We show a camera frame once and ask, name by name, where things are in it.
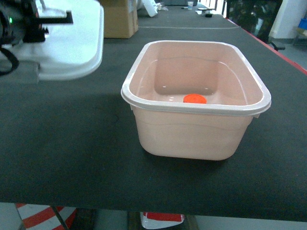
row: orange cap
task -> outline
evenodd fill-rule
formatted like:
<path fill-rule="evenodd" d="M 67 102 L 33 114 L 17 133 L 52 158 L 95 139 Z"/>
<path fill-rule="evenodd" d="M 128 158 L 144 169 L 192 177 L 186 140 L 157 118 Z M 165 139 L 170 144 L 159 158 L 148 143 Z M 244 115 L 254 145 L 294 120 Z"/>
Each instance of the orange cap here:
<path fill-rule="evenodd" d="M 199 103 L 206 104 L 207 99 L 199 94 L 188 94 L 183 98 L 183 102 L 185 103 Z"/>

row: white plastic lid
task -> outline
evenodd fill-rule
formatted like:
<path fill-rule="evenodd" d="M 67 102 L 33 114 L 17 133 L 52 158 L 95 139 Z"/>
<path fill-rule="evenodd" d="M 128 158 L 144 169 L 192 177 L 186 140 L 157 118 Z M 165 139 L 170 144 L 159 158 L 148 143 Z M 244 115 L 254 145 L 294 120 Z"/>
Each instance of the white plastic lid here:
<path fill-rule="evenodd" d="M 21 42 L 10 51 L 20 61 L 39 63 L 39 80 L 72 80 L 96 70 L 102 61 L 104 38 L 104 11 L 100 3 L 95 0 L 45 0 L 45 4 L 50 9 L 71 11 L 73 24 L 43 25 L 49 29 L 45 42 Z"/>

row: red and white object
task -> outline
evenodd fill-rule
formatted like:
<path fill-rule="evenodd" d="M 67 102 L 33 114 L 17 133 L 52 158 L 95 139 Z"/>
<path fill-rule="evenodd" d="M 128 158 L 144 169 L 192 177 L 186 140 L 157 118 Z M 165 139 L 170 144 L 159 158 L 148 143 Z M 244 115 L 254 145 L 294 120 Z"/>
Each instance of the red and white object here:
<path fill-rule="evenodd" d="M 16 207 L 27 230 L 64 230 L 51 206 L 16 204 Z M 77 209 L 57 207 L 57 210 L 67 227 L 70 228 Z"/>
<path fill-rule="evenodd" d="M 141 212 L 141 223 L 146 229 L 162 229 L 181 224 L 184 221 L 184 215 Z"/>

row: pink plastic bin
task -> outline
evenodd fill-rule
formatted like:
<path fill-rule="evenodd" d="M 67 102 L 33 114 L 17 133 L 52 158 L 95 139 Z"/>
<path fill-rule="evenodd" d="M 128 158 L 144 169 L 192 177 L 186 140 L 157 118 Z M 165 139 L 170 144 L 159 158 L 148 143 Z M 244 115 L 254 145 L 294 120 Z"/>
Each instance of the pink plastic bin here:
<path fill-rule="evenodd" d="M 183 103 L 192 93 L 207 103 Z M 203 160 L 232 156 L 252 119 L 271 105 L 270 92 L 238 48 L 218 42 L 148 43 L 121 95 L 146 151 Z"/>

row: black tabletop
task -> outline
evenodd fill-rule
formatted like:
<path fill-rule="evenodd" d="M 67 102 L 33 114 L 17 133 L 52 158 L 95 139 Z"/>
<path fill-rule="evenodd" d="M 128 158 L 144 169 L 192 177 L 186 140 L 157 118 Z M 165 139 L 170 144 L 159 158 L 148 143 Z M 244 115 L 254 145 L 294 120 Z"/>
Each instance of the black tabletop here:
<path fill-rule="evenodd" d="M 168 8 L 140 15 L 130 39 L 105 39 L 101 66 L 84 78 L 0 82 L 0 202 L 307 221 L 306 75 L 220 15 Z M 158 157 L 140 146 L 120 89 L 156 40 L 233 44 L 271 92 L 271 108 L 229 159 Z"/>

